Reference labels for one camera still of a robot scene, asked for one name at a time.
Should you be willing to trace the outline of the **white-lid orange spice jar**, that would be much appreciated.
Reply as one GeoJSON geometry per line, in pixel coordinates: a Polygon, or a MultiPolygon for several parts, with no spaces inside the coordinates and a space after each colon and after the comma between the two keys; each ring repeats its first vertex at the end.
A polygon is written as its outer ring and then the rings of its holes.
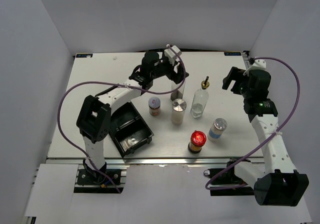
{"type": "Polygon", "coordinates": [[[158,97],[151,97],[148,100],[149,114],[158,116],[161,112],[161,100],[158,97]]]}

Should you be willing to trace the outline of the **tall silver-lid white shaker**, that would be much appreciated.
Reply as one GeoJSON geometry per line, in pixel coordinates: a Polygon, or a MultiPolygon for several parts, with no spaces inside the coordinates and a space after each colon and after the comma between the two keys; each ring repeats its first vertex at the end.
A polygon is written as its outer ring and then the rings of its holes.
{"type": "Polygon", "coordinates": [[[171,121],[175,125],[183,123],[187,103],[181,98],[177,98],[172,102],[171,121]]]}

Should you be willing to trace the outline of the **clear glass gold-spout bottle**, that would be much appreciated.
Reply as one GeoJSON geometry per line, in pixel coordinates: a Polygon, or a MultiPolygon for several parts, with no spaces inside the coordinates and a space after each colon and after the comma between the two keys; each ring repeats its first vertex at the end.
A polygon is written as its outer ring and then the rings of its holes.
{"type": "Polygon", "coordinates": [[[210,86],[209,76],[201,82],[200,89],[198,89],[193,96],[190,113],[193,118],[200,118],[203,115],[206,104],[209,99],[208,88],[210,86]]]}

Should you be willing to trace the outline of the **blue-label silver-lid shaker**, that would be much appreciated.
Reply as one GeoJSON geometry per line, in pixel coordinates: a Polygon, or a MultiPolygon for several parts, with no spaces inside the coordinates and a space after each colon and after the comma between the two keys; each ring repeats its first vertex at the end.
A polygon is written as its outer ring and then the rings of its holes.
{"type": "Polygon", "coordinates": [[[214,142],[221,137],[227,126],[227,121],[224,118],[216,118],[208,131],[207,138],[214,142]]]}

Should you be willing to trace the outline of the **red-lid brown jar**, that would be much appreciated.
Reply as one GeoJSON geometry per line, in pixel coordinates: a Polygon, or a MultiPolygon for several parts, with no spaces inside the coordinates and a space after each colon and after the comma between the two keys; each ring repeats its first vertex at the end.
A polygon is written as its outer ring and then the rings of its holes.
{"type": "Polygon", "coordinates": [[[188,143],[188,150],[193,154],[197,154],[202,150],[206,141],[207,141],[206,134],[202,131],[195,130],[191,134],[190,141],[188,143]]]}

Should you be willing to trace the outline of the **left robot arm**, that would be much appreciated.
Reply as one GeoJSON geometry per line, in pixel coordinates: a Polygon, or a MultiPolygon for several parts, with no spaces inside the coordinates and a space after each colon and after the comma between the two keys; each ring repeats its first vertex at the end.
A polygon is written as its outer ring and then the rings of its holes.
{"type": "Polygon", "coordinates": [[[167,47],[162,54],[147,51],[124,83],[84,99],[76,126],[85,143],[83,162],[88,177],[96,184],[106,179],[104,139],[110,136],[121,156],[149,143],[153,133],[132,104],[132,100],[150,91],[154,80],[167,77],[179,87],[188,73],[177,46],[167,47]]]}

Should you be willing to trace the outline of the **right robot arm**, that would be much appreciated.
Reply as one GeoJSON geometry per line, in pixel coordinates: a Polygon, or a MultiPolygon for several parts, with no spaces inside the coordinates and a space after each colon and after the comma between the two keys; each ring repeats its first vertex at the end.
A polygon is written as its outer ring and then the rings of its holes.
{"type": "Polygon", "coordinates": [[[232,67],[222,81],[222,88],[228,89],[231,82],[234,82],[231,91],[243,97],[244,111],[263,154],[264,171],[244,159],[225,171],[226,179],[233,184],[243,180],[253,189],[260,206],[297,206],[309,179],[306,174],[298,172],[278,130],[278,111],[268,98],[271,75],[262,69],[232,67]]]}

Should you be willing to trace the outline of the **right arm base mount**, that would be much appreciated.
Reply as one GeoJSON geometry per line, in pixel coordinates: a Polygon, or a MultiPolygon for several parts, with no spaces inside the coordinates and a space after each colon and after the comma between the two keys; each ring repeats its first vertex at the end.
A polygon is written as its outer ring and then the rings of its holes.
{"type": "Polygon", "coordinates": [[[203,172],[209,178],[205,189],[211,196],[253,196],[255,184],[263,174],[245,157],[231,158],[226,167],[203,172]]]}

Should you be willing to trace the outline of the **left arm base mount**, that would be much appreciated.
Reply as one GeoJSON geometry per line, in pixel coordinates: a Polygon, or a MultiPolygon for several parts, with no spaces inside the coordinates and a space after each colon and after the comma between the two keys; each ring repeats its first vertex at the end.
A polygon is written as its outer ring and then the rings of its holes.
{"type": "Polygon", "coordinates": [[[121,165],[108,165],[106,174],[119,189],[104,175],[95,178],[83,165],[78,166],[73,192],[76,194],[120,194],[126,183],[127,168],[121,165]]]}

